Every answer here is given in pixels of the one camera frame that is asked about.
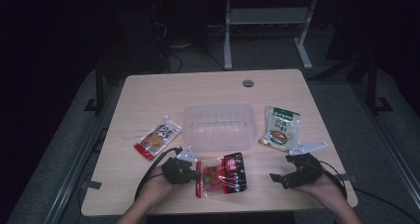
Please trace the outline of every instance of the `plastic wrapper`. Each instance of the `plastic wrapper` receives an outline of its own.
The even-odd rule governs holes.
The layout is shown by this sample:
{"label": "plastic wrapper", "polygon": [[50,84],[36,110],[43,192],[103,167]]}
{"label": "plastic wrapper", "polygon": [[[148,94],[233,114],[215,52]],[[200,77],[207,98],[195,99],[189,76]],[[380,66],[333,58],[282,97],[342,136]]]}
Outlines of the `plastic wrapper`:
{"label": "plastic wrapper", "polygon": [[247,190],[242,153],[230,154],[211,161],[199,161],[196,167],[197,171],[202,173],[196,183],[196,196],[199,198]]}
{"label": "plastic wrapper", "polygon": [[142,137],[134,148],[149,161],[153,160],[175,137],[182,131],[182,127],[164,116],[163,124]]}
{"label": "plastic wrapper", "polygon": [[300,114],[276,107],[265,107],[264,145],[289,152],[297,144]]}

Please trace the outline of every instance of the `person's arm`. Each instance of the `person's arm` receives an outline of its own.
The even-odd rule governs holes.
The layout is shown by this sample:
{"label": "person's arm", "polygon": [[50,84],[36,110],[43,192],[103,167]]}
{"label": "person's arm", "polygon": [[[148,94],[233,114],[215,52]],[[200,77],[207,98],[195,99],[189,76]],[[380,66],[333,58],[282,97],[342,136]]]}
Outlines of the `person's arm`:
{"label": "person's arm", "polygon": [[314,183],[301,185],[294,189],[309,193],[333,214],[338,224],[362,223],[339,187],[324,173]]}
{"label": "person's arm", "polygon": [[145,183],[139,197],[118,220],[118,224],[140,223],[148,212],[161,203],[180,184],[171,184],[162,175],[161,167],[157,167],[151,178]]}

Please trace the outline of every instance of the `snack package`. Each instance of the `snack package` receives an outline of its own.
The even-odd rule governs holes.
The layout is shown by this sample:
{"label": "snack package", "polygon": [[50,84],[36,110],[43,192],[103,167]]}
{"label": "snack package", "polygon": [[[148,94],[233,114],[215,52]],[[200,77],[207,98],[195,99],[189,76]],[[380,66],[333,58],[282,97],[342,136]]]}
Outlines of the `snack package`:
{"label": "snack package", "polygon": [[197,180],[195,194],[197,197],[213,194],[229,194],[247,189],[244,157],[234,153],[211,161],[199,161],[196,170],[201,172]]}
{"label": "snack package", "polygon": [[297,144],[300,114],[275,107],[265,107],[265,135],[259,139],[264,145],[284,152]]}
{"label": "snack package", "polygon": [[182,127],[164,116],[163,124],[158,125],[142,137],[134,148],[149,161],[153,160],[175,137]]}

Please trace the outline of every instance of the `wooden table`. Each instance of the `wooden table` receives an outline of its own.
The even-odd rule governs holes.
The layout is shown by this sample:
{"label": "wooden table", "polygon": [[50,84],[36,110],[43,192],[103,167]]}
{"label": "wooden table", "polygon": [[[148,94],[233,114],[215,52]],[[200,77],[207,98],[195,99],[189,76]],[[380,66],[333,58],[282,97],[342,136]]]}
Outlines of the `wooden table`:
{"label": "wooden table", "polygon": [[[250,79],[253,87],[245,87]],[[164,115],[182,124],[183,111],[190,104],[248,102],[257,120],[257,137],[250,150],[242,151],[245,159],[248,189],[244,192],[195,197],[195,182],[185,184],[151,214],[221,213],[247,211],[299,210],[321,207],[309,195],[283,189],[269,173],[287,174],[295,166],[285,159],[286,153],[258,143],[264,134],[265,106],[280,107],[300,113],[299,140],[326,141],[329,146],[313,152],[320,161],[345,173],[337,151],[308,86],[297,69],[224,71],[183,74],[136,75],[127,78],[103,145],[92,180],[99,189],[89,188],[82,205],[86,216],[121,215],[133,203],[136,188],[152,164],[133,145],[162,121]],[[181,135],[171,147],[185,147]],[[199,159],[216,158],[234,151],[197,153]],[[356,206],[357,197],[346,181],[349,203]]]}

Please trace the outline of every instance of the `green snack package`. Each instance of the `green snack package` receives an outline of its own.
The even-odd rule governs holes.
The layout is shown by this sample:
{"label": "green snack package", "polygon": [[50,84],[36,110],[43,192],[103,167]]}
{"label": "green snack package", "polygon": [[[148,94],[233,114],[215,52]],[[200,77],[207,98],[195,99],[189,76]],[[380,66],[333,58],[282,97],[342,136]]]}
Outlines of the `green snack package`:
{"label": "green snack package", "polygon": [[289,152],[297,143],[300,114],[276,107],[265,107],[265,135],[259,139],[264,145]]}

